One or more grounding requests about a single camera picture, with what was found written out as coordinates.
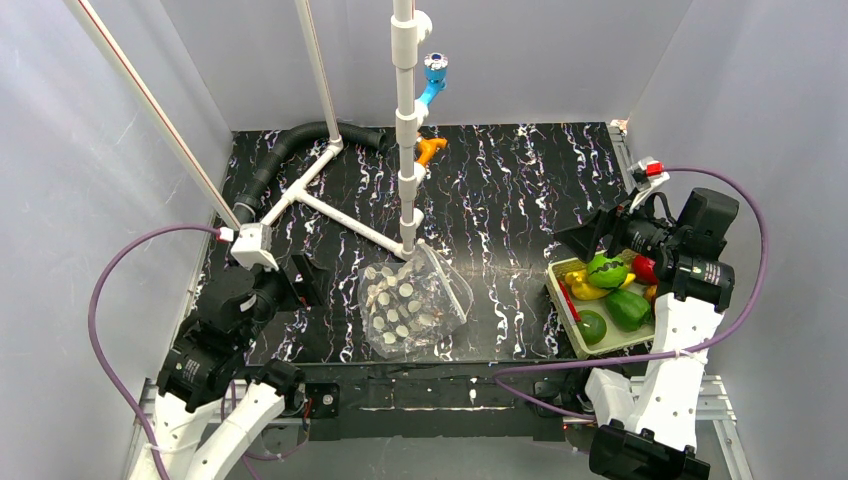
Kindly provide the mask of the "fake red apple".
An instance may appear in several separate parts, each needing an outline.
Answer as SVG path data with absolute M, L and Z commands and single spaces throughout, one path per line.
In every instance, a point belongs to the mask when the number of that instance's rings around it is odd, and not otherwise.
M 657 285 L 659 280 L 654 272 L 655 261 L 643 255 L 636 256 L 631 262 L 631 272 L 635 280 L 643 285 Z

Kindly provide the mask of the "yellow fake banana bunch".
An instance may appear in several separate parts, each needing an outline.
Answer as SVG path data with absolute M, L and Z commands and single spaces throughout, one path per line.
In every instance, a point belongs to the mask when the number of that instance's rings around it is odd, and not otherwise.
M 586 269 L 569 272 L 565 275 L 565 284 L 572 295 L 579 300 L 597 300 L 614 290 L 631 285 L 636 279 L 627 270 L 589 273 Z

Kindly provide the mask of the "fake red chili pepper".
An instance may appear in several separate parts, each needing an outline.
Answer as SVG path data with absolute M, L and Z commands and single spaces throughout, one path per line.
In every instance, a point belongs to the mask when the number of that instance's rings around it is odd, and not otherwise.
M 559 289 L 560 289 L 560 291 L 561 291 L 561 293 L 562 293 L 562 296 L 563 296 L 563 298 L 564 298 L 564 300 L 565 300 L 565 303 L 566 303 L 566 305 L 567 305 L 567 307 L 568 307 L 568 309 L 569 309 L 569 311 L 570 311 L 570 313 L 571 313 L 571 316 L 572 316 L 572 318 L 573 318 L 574 322 L 575 322 L 576 324 L 581 323 L 581 322 L 582 322 L 581 317 L 580 317 L 579 312 L 578 312 L 578 310 L 576 309 L 576 307 L 575 307 L 575 305 L 574 305 L 574 303 L 573 303 L 573 301 L 572 301 L 572 299 L 571 299 L 571 296 L 570 296 L 570 294 L 569 294 L 569 290 L 568 290 L 568 288 L 567 288 L 566 284 L 565 284 L 565 283 L 563 283 L 562 281 L 559 281 L 559 282 L 558 282 L 558 285 L 559 285 Z

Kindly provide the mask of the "fake green pepper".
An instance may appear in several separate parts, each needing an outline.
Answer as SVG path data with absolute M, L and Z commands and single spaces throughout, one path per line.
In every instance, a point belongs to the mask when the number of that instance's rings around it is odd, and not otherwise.
M 651 304 L 629 290 L 614 290 L 604 298 L 603 303 L 610 318 L 621 331 L 634 332 L 651 322 Z

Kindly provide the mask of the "clear polka dot zip bag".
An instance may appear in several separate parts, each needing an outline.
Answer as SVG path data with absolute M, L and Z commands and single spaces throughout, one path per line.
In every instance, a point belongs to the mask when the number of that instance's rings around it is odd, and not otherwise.
M 384 359 L 435 346 L 468 321 L 468 282 L 448 259 L 420 241 L 409 259 L 378 262 L 358 272 L 365 341 Z

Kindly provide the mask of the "fake green apple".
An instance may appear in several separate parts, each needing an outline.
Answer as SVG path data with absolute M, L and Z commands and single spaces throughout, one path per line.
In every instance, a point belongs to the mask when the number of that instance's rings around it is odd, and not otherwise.
M 622 287 L 630 274 L 628 264 L 620 257 L 608 257 L 603 253 L 596 254 L 587 264 L 588 283 L 600 289 L 616 289 Z

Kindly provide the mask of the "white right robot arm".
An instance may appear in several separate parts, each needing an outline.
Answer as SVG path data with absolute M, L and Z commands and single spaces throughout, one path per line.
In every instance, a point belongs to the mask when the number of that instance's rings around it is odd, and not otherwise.
M 641 206 L 627 200 L 555 233 L 584 262 L 608 237 L 609 254 L 629 249 L 652 259 L 658 279 L 655 334 L 640 392 L 615 371 L 589 374 L 586 390 L 598 423 L 589 451 L 593 473 L 708 478 L 709 464 L 696 456 L 695 413 L 707 363 L 699 347 L 713 338 L 729 307 L 735 274 L 719 256 L 738 210 L 737 200 L 695 188 L 674 221 L 656 218 L 650 200 Z

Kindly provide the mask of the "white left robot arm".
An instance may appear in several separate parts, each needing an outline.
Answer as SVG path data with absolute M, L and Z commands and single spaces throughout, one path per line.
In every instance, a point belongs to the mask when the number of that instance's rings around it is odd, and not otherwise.
M 327 303 L 330 273 L 305 253 L 290 259 L 293 274 L 231 266 L 207 281 L 157 376 L 154 438 L 130 478 L 223 479 L 293 406 L 302 370 L 278 359 L 245 370 L 248 350 L 278 313 Z

